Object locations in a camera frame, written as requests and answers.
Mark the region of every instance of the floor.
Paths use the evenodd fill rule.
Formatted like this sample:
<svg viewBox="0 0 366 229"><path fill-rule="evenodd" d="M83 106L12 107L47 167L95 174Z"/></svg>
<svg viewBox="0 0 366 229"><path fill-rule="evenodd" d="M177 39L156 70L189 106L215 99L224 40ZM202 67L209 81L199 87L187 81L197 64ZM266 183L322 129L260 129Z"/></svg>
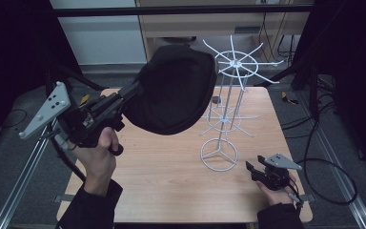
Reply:
<svg viewBox="0 0 366 229"><path fill-rule="evenodd" d="M220 52L231 49L230 37L196 37L190 42L193 49L211 52L203 43L206 41L210 46ZM236 50L250 52L256 44L250 42L247 36L234 37ZM289 48L289 37L280 47L280 54L276 58L286 59L285 52ZM167 45L175 43L170 39L159 39L157 45ZM260 74L271 77L275 73L287 68L290 62L284 62L278 66L265 66L260 69ZM122 87L129 84L134 73L122 75L115 74L109 80L108 75L94 78L98 84ZM329 75L321 75L321 83L328 83L328 87L333 87L332 78ZM306 228L366 228L366 160L358 157L358 148L351 137L348 127L344 125L341 116L336 113L336 105L333 104L329 96L325 96L327 91L319 91L322 95L319 106L322 108L320 122L315 133L309 139L314 122L308 119L308 88L293 91L290 87L293 77L291 75L280 80L279 84L274 84L268 88L269 94L274 104L274 108L287 143L292 153L294 161L299 161L305 157L324 158L340 166L356 183L358 190L357 199L352 204L339 205L333 201L344 202L352 197L354 189L352 183L341 171L327 162L309 161L307 176L300 174L301 181L307 194L313 194L317 198L311 202L314 218L305 223ZM248 85L260 82L259 77L253 77ZM76 96L85 94L89 89L83 85L75 83L74 94ZM282 93L287 94L288 100L284 100ZM39 106L44 102L44 89L23 94L15 101L13 111L3 124L0 132L0 210L10 195L16 180L21 175L25 165L30 159L31 151L37 141L37 137L28 141L18 139L18 132L23 130L30 122ZM20 192L23 196L16 202L15 211L10 217L11 228L52 228L56 222L56 211L58 203L52 201L56 195L62 195L67 185L70 170L57 158L57 155L50 144L36 159L38 164L31 173L29 184ZM131 225L119 225L118 228ZM171 225L158 225L166 228ZM250 225L184 225L184 228L215 228L222 229L243 227Z"/></svg>

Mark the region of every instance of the wooden table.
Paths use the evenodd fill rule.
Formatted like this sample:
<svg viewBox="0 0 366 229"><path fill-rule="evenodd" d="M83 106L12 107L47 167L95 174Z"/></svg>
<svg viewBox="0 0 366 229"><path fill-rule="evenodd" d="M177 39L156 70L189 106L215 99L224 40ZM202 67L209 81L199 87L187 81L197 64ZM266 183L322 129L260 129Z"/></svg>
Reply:
<svg viewBox="0 0 366 229"><path fill-rule="evenodd" d="M105 90L110 94L114 90ZM231 98L237 98L239 88L234 88ZM238 151L237 164L227 172L207 168L200 159L200 149L219 132L211 130L205 117L189 130L178 135L155 135L133 126L127 118L126 127L117 133L124 153L117 158L117 168L112 176L123 188L115 208L115 222L255 222L257 212L268 206L267 199L251 179L245 161L258 170L264 166L257 156L281 153L291 159L284 135L265 88L247 88L239 114L259 115L242 119L240 130L228 133L228 138ZM212 158L213 166L226 166L221 156ZM303 188L296 171L300 194ZM81 186L74 174L66 194L74 195ZM69 203L63 201L57 217L60 219ZM305 203L301 220L312 219L311 208Z"/></svg>

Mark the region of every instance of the rotating display stand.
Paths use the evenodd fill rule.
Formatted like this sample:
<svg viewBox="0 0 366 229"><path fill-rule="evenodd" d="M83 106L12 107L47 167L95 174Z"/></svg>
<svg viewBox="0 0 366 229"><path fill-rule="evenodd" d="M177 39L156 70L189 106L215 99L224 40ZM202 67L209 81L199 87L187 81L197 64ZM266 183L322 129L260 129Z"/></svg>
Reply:
<svg viewBox="0 0 366 229"><path fill-rule="evenodd" d="M254 137L254 135L246 132L240 127L242 119L258 118L258 116L242 116L239 113L239 107L243 102L243 94L246 92L246 85L248 78L251 76L257 76L272 84L276 84L278 82L272 81L264 77L263 75L257 73L257 71L260 65L277 66L278 64L281 64L284 61L271 62L271 63L258 63L252 57L252 54L255 53L257 50L259 50L263 44L260 44L256 49L254 49L249 53L236 51L234 49L234 42L232 36L231 36L231 49L229 51L219 52L212 46L208 45L205 40L203 40L203 42L208 48L216 52L216 56L214 57L215 59L222 58L224 60L218 61L218 66L220 68L218 73L222 73L222 81L219 89L219 95L213 97L212 101L210 102L207 116L205 116L210 125L210 128L201 134L204 135L211 130L215 130L219 132L219 137L212 138L203 144L203 146L201 147L201 160L211 170L217 172L225 172L232 169L237 163L238 159L238 151L236 150L232 142L228 139L228 133L233 132L235 130L240 130L246 135ZM226 78L230 79L230 83L229 83L228 94L226 95L227 97L224 98L222 96L222 88L224 85L224 80ZM230 107L230 100L232 100L231 92L235 79L238 80L240 86L240 93L235 102L234 107ZM210 144L213 143L216 143L216 149L213 148L213 146L210 147ZM211 159L215 159L217 156L227 160L229 162L228 163L229 166L227 166L226 168L215 168L215 166L213 166L213 162L211 161Z"/></svg>

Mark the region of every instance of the white wall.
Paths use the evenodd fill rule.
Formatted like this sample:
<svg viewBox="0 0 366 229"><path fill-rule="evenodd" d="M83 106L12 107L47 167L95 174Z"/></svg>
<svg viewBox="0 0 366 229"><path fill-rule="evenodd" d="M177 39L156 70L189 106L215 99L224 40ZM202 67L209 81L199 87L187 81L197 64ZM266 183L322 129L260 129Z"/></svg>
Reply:
<svg viewBox="0 0 366 229"><path fill-rule="evenodd" d="M55 9L135 7L133 0L51 0ZM59 18L79 65L142 64L137 16Z"/></svg>

